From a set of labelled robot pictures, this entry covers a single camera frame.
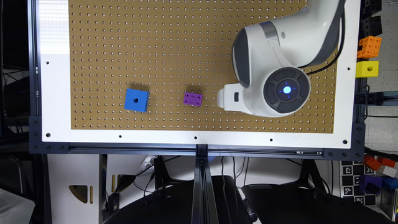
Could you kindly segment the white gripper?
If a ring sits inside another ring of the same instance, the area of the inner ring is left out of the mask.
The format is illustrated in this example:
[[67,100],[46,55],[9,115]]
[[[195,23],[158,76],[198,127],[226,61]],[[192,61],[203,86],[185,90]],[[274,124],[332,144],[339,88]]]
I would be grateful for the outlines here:
[[238,83],[227,84],[217,93],[217,106],[225,111],[248,111],[243,101],[244,87]]

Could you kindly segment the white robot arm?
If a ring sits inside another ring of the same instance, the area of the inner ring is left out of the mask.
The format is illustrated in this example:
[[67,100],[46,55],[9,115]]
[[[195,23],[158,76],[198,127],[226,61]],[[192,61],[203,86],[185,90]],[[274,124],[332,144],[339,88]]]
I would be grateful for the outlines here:
[[226,111],[278,118],[310,96],[303,67],[319,65],[343,36],[344,0],[309,1],[295,14],[242,28],[232,46],[235,84],[217,93]]

